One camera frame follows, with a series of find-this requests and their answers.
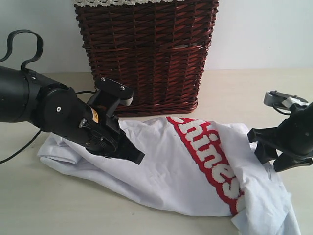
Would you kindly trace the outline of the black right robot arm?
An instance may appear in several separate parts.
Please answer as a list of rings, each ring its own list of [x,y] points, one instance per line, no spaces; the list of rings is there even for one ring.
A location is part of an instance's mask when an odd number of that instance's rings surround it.
[[[247,134],[250,143],[257,143],[259,162],[273,161],[276,172],[313,164],[313,105],[288,109],[289,117],[277,127],[252,128]]]

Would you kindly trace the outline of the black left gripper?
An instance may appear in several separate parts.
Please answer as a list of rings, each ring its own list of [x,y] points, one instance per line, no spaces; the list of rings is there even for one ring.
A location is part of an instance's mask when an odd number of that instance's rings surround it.
[[[100,156],[114,156],[141,164],[145,154],[123,137],[118,118],[113,112],[119,99],[109,97],[109,109],[86,104],[75,93],[61,93],[58,106],[58,135],[72,141],[88,152]]]

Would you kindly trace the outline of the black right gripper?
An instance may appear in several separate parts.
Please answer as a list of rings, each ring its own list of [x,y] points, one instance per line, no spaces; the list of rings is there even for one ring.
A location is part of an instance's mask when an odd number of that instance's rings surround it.
[[[252,128],[247,134],[249,142],[279,142],[297,155],[282,153],[274,161],[276,172],[299,166],[311,166],[312,157],[303,157],[313,150],[313,106],[294,110],[278,127]]]

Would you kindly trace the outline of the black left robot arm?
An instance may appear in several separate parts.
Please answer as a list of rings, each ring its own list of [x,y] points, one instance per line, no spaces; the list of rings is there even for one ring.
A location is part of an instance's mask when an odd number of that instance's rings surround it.
[[[140,164],[144,154],[120,128],[114,111],[129,106],[133,90],[108,78],[95,82],[88,102],[75,90],[34,71],[1,67],[0,120],[29,122],[84,147],[89,153]]]

